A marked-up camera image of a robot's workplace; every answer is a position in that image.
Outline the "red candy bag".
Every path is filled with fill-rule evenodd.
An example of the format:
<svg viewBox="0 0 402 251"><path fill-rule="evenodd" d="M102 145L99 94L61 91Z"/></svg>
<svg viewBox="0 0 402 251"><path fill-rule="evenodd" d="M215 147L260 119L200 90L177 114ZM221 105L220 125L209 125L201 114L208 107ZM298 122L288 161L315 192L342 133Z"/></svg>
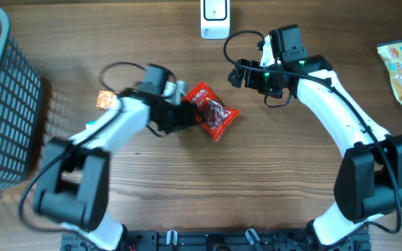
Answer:
<svg viewBox="0 0 402 251"><path fill-rule="evenodd" d="M195 103L201 115L197 122L218 141L225 129L241 114L241 111L223 104L213 89L205 82L198 82L183 98L183 101Z"/></svg>

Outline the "small orange snack box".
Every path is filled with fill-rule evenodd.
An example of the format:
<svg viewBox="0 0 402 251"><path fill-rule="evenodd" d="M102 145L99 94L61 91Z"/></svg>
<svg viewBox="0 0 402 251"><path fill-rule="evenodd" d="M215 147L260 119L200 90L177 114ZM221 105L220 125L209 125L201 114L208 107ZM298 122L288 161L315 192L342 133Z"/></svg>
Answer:
<svg viewBox="0 0 402 251"><path fill-rule="evenodd" d="M100 110L109 110L117 106L117 95L111 91L99 91L96 107Z"/></svg>

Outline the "small teal white box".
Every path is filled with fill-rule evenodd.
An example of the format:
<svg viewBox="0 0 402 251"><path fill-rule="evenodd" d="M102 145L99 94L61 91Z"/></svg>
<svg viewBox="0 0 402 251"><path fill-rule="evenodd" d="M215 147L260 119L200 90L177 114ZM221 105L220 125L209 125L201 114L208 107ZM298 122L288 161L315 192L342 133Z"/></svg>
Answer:
<svg viewBox="0 0 402 251"><path fill-rule="evenodd" d="M90 121L85 123L86 129L89 129L90 127L94 126L96 124L96 121Z"/></svg>

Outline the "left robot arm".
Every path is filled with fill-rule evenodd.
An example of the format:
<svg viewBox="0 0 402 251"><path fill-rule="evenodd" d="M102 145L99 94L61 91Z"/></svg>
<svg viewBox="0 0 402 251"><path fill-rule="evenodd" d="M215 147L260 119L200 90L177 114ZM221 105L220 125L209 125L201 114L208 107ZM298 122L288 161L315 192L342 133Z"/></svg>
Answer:
<svg viewBox="0 0 402 251"><path fill-rule="evenodd" d="M150 64L142 80L117 93L115 106L90 128L69 139L51 139L34 179L33 211L99 250L135 250L126 226L107 213L110 161L150 123L158 137L195 125L199 111L184 99L187 93L185 81Z"/></svg>

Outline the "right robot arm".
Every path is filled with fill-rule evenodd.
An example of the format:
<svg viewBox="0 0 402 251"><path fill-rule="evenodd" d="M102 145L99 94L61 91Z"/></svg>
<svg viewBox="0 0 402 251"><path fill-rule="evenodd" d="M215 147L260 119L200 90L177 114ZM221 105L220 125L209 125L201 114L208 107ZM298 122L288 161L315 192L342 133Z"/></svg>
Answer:
<svg viewBox="0 0 402 251"><path fill-rule="evenodd" d="M382 216L394 213L402 226L402 135L393 136L373 121L338 80L320 54L310 56L295 24L274 29L257 44L259 61L233 62L228 81L266 98L284 91L319 119L337 145L342 162L334 184L334 203L303 229L303 250L333 250Z"/></svg>

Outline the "white barcode scanner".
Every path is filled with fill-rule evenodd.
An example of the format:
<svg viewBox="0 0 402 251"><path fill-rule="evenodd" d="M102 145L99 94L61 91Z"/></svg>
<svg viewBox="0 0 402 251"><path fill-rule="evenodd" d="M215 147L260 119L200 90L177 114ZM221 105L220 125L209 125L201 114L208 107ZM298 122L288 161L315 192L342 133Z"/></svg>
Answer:
<svg viewBox="0 0 402 251"><path fill-rule="evenodd" d="M201 0L200 29L205 40L227 38L230 34L230 0Z"/></svg>

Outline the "dark grey plastic shopping basket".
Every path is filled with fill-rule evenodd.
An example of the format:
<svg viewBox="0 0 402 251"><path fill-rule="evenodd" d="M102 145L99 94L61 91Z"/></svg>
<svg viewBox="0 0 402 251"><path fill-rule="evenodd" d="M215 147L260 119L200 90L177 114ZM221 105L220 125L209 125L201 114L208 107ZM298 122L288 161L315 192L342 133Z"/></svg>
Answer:
<svg viewBox="0 0 402 251"><path fill-rule="evenodd" d="M25 181L31 165L43 84L12 37L0 8L0 190Z"/></svg>

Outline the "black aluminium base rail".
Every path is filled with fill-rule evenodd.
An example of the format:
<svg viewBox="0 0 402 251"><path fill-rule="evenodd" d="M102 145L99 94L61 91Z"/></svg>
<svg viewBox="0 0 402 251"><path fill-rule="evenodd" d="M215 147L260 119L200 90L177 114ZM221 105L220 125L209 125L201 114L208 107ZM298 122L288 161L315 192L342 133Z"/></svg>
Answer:
<svg viewBox="0 0 402 251"><path fill-rule="evenodd" d="M260 239L257 245L251 244L245 236L244 231L236 232L176 232L174 242L174 231L172 233L158 231L129 231L128 241L132 244L129 249L120 250L308 250L303 244L306 241L304 229L275 229L273 231L257 231ZM368 229L363 229L348 240L331 248L330 250L344 251L370 251L371 242ZM78 235L64 234L61 237L60 250L103 250L89 241L84 241Z"/></svg>

